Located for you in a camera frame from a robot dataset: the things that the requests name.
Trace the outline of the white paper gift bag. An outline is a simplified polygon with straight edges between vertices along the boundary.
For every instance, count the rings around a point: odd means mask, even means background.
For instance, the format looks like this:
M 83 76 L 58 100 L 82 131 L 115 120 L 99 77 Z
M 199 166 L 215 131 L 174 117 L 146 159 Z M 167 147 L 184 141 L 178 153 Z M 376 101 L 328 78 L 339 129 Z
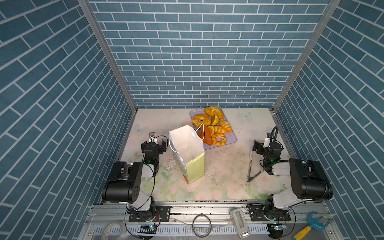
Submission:
M 205 175 L 205 148 L 197 130 L 185 125 L 170 131 L 169 146 L 188 184 Z

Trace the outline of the red-orange triangular bread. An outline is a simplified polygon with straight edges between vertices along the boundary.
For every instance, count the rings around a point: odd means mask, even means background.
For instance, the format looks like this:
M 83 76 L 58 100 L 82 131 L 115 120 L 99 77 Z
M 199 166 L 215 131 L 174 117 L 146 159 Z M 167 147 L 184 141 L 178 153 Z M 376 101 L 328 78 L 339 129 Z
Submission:
M 210 126 L 202 125 L 199 131 L 199 137 L 203 140 L 203 143 L 212 146 L 213 140 L 211 137 L 212 130 L 210 129 Z

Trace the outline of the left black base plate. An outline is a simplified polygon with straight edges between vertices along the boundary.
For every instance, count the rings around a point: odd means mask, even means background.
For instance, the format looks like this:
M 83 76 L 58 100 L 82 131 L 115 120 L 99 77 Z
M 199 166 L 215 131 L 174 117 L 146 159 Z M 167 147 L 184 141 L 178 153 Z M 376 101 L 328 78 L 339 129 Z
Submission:
M 159 217 L 160 223 L 169 222 L 171 206 L 152 206 L 147 211 L 128 210 L 130 223 L 154 222 L 154 217 Z

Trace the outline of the striped long bread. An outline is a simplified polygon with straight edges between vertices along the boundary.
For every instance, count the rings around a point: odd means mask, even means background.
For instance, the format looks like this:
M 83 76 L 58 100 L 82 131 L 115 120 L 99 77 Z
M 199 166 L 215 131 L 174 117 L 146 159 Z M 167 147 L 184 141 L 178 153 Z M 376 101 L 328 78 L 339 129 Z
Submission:
M 216 133 L 224 135 L 227 133 L 221 126 L 208 126 L 208 129 L 210 130 L 211 136 Z

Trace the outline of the braided croissant bread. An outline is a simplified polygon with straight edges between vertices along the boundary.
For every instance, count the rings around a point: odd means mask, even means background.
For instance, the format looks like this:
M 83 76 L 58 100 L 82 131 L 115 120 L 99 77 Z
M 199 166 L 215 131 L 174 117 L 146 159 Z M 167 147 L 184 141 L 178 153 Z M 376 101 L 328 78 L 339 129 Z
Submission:
M 220 124 L 221 128 L 223 128 L 227 133 L 233 132 L 233 129 L 232 129 L 232 127 L 228 121 L 220 120 L 219 124 Z

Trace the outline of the sugared oval bread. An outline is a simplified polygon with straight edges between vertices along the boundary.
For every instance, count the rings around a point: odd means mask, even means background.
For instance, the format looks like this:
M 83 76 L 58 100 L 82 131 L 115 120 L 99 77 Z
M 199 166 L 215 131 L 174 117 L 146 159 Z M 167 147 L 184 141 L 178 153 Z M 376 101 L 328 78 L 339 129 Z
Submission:
M 224 119 L 224 114 L 222 110 L 218 107 L 210 106 L 204 109 L 204 112 L 209 117 L 213 118 L 214 115 L 217 115 L 219 119 Z

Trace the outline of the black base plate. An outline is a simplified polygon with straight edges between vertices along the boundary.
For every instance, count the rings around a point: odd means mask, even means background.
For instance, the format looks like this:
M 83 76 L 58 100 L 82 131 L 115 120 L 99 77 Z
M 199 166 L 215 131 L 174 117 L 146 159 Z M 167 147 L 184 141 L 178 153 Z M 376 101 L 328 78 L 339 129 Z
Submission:
M 253 222 L 276 222 L 277 220 L 288 222 L 291 220 L 288 210 L 280 210 L 273 205 L 265 206 L 259 203 L 253 203 L 246 205 L 246 209 L 250 213 L 251 221 Z
M 160 223 L 169 222 L 171 206 L 152 206 L 147 211 L 128 210 L 130 223 L 154 222 L 154 217 L 159 217 Z

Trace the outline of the round flower bun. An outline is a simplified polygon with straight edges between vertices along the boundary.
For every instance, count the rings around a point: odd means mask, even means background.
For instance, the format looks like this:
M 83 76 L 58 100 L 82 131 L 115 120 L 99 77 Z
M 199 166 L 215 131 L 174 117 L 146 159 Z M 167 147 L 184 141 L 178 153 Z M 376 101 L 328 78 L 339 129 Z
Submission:
M 210 126 L 212 121 L 207 114 L 198 114 L 192 118 L 195 127 L 199 128 L 201 125 Z

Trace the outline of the small yellow horn bread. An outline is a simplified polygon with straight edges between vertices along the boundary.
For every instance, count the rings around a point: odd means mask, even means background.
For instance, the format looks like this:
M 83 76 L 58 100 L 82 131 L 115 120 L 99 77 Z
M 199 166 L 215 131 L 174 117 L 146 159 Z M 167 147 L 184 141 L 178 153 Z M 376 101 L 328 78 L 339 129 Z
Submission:
M 211 125 L 212 125 L 212 126 L 216 126 L 217 124 L 219 124 L 219 122 L 220 122 L 220 118 L 219 118 L 219 116 L 218 116 L 217 114 L 215 114 L 215 115 L 213 116 L 213 118 L 212 118 L 212 123 L 211 123 Z

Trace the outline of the twisted ring doughnut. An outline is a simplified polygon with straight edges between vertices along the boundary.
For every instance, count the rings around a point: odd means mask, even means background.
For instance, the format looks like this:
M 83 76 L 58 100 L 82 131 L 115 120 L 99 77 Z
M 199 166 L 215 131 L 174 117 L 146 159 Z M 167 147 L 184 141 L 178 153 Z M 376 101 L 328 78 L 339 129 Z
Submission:
M 227 143 L 227 138 L 224 134 L 215 133 L 212 135 L 212 142 L 218 147 L 224 146 Z

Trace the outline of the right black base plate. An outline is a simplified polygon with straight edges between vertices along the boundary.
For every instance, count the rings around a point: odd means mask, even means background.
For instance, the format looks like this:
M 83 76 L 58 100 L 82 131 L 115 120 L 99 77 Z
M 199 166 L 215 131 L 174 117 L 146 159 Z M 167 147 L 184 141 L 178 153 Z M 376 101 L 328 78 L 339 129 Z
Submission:
M 250 213 L 251 221 L 253 222 L 276 222 L 277 220 L 288 222 L 291 220 L 288 210 L 280 210 L 273 205 L 265 206 L 259 203 L 253 203 L 246 205 L 246 209 Z

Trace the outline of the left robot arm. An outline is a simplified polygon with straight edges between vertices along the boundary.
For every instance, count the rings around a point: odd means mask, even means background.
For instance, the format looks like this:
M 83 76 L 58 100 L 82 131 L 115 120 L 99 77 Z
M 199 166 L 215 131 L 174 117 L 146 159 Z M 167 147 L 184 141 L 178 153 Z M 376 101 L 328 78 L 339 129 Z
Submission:
M 140 162 L 115 162 L 102 190 L 103 202 L 127 204 L 130 223 L 152 221 L 168 222 L 170 206 L 156 206 L 152 194 L 140 190 L 142 178 L 155 179 L 159 170 L 159 155 L 167 151 L 168 144 L 162 140 L 141 144 L 143 159 Z

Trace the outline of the metal kitchen tongs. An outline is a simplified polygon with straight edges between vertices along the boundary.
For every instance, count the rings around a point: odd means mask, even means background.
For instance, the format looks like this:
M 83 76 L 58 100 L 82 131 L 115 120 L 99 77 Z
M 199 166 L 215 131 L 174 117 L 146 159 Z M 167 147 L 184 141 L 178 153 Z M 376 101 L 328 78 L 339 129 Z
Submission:
M 262 174 L 265 171 L 263 168 L 261 168 L 260 171 L 257 172 L 255 175 L 253 175 L 253 176 L 251 175 L 252 167 L 253 167 L 253 155 L 254 155 L 254 152 L 255 151 L 250 150 L 250 153 L 249 153 L 250 162 L 249 162 L 247 180 L 245 182 L 246 186 L 248 186 L 255 178 L 257 178 L 260 174 Z

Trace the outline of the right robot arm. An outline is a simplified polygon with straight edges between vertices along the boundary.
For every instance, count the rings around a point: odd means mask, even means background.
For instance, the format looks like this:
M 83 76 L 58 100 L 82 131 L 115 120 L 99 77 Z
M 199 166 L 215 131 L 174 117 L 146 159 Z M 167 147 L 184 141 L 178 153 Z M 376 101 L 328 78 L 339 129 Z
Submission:
M 271 194 L 263 204 L 248 207 L 251 221 L 291 220 L 289 211 L 293 207 L 310 202 L 329 200 L 333 197 L 333 189 L 326 173 L 318 161 L 304 161 L 291 158 L 281 159 L 283 146 L 273 140 L 269 144 L 254 141 L 250 157 L 253 153 L 263 156 L 260 160 L 261 171 L 248 176 L 248 183 L 263 173 L 288 177 L 291 186 L 277 194 Z

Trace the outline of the lilac plastic tray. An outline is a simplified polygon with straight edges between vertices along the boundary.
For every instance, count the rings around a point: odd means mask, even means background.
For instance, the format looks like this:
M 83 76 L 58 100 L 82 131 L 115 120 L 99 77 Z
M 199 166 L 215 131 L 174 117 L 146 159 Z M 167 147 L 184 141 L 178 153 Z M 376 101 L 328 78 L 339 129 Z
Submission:
M 210 106 L 192 110 L 190 116 L 205 150 L 223 147 L 237 141 L 233 128 L 220 107 Z

